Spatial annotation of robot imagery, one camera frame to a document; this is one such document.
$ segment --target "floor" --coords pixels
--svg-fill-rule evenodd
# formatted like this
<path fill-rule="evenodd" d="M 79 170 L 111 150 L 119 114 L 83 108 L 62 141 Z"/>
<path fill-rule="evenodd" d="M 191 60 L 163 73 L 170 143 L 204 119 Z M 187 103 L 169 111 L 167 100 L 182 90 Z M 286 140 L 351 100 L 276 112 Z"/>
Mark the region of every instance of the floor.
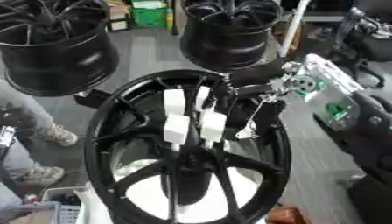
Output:
<path fill-rule="evenodd" d="M 112 92 L 127 81 L 161 70 L 197 69 L 182 57 L 177 40 L 166 31 L 134 30 L 111 36 L 120 52 L 121 62 L 112 77 L 99 89 Z M 386 89 L 391 85 L 392 80 L 389 80 Z M 92 109 L 76 105 L 70 96 L 37 99 L 57 123 L 64 124 L 83 138 L 94 113 Z M 301 100 L 290 97 L 288 103 L 282 119 L 290 133 L 294 158 L 290 183 L 282 203 L 300 207 L 315 224 L 361 224 L 344 186 L 340 184 L 342 179 L 357 172 L 358 167 L 316 125 Z M 83 139 L 70 149 L 60 149 L 34 142 L 30 148 L 33 148 L 32 155 L 42 164 L 59 165 L 68 170 L 66 179 L 58 186 L 80 186 L 87 179 L 83 171 L 82 143 Z"/>

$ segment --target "white pole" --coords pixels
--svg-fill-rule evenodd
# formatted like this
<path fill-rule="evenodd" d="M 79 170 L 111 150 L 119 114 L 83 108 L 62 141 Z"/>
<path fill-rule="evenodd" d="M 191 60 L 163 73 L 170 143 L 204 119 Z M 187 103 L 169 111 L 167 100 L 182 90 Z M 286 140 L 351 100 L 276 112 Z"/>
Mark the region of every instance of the white pole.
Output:
<path fill-rule="evenodd" d="M 294 39 L 299 25 L 301 24 L 302 17 L 304 16 L 306 7 L 308 6 L 310 1 L 311 0 L 301 0 L 299 2 L 298 7 L 294 12 L 294 18 L 291 21 L 290 28 L 287 31 L 286 36 L 284 37 L 282 47 L 279 49 L 279 56 L 281 58 L 285 58 L 287 56 L 287 53 L 290 50 L 291 42 Z"/>

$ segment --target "sneaker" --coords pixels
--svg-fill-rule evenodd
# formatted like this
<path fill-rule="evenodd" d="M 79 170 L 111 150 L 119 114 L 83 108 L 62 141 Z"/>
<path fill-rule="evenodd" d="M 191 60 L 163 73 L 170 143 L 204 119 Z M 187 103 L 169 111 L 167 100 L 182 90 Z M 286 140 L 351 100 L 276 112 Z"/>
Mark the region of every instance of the sneaker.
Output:
<path fill-rule="evenodd" d="M 55 142 L 64 147 L 72 146 L 78 141 L 78 136 L 57 124 L 54 124 L 52 128 L 43 135 L 43 138 L 46 141 Z"/>
<path fill-rule="evenodd" d="M 34 166 L 25 175 L 16 179 L 16 182 L 27 186 L 51 186 L 64 177 L 64 169 L 56 166 L 42 166 L 35 162 Z"/>

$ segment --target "green box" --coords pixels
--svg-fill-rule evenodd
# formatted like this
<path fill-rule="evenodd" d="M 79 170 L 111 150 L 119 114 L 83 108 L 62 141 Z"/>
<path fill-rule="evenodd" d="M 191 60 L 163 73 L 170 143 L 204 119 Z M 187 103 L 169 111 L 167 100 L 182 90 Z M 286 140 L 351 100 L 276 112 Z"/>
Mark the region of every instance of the green box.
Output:
<path fill-rule="evenodd" d="M 137 27 L 143 28 L 160 28 L 166 24 L 166 8 L 132 9 Z"/>

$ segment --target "gray pants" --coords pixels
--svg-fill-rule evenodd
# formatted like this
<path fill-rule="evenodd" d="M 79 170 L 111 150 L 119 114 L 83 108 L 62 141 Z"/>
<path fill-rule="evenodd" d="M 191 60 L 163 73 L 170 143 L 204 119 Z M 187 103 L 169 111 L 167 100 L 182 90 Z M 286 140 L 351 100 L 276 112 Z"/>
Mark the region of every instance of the gray pants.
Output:
<path fill-rule="evenodd" d="M 46 131 L 53 126 L 53 118 L 39 105 L 34 98 L 27 94 L 22 94 L 12 88 L 5 80 L 0 80 L 0 107 L 8 106 L 12 108 L 21 108 L 27 115 L 31 116 L 36 123 L 37 131 Z M 9 153 L 3 161 L 4 168 L 14 177 L 20 177 L 26 174 L 33 166 L 33 161 L 27 149 L 16 141 L 9 150 Z M 0 201 L 5 202 L 4 197 L 12 198 L 11 192 L 0 183 Z"/>

